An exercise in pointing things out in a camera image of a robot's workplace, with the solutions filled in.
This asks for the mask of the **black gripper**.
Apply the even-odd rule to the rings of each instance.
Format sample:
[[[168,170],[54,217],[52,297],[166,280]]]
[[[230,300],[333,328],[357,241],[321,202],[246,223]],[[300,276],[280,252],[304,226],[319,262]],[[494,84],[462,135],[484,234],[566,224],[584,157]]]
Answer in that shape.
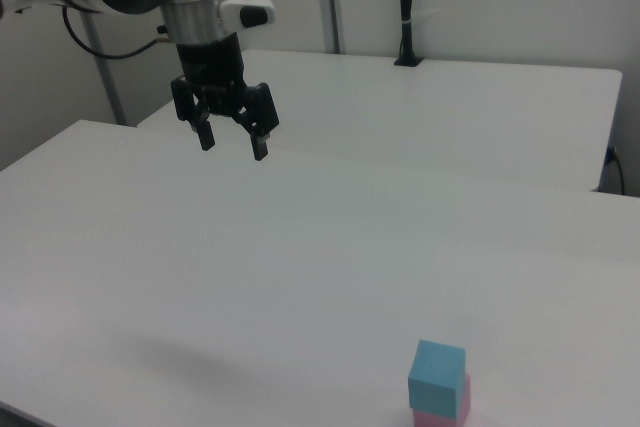
[[[177,118],[189,123],[208,151],[215,145],[209,113],[232,117],[249,134],[254,159],[263,160],[279,117],[266,83],[246,86],[238,35],[209,44],[178,44],[177,52],[184,73],[171,82]]]

